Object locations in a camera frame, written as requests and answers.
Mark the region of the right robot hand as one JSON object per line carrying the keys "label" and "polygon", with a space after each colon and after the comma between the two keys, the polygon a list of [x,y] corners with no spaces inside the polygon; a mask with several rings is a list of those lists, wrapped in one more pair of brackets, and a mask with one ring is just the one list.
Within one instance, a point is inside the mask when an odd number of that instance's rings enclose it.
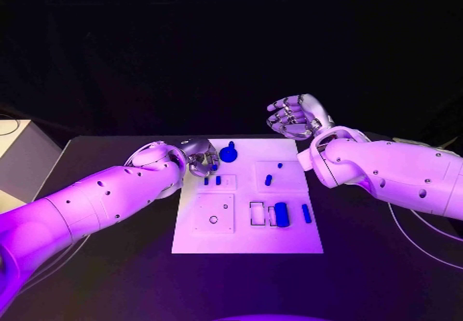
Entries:
{"label": "right robot hand", "polygon": [[286,138],[306,140],[333,128],[333,119],[318,99],[310,94],[289,96],[267,106],[273,115],[267,126]]}

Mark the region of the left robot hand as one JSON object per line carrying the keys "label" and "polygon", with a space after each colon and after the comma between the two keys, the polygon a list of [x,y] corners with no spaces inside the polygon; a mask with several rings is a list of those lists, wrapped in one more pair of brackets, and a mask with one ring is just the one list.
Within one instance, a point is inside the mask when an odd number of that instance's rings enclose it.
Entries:
{"label": "left robot hand", "polygon": [[219,168],[219,155],[206,138],[191,138],[180,142],[179,149],[183,153],[191,174],[208,177]]}

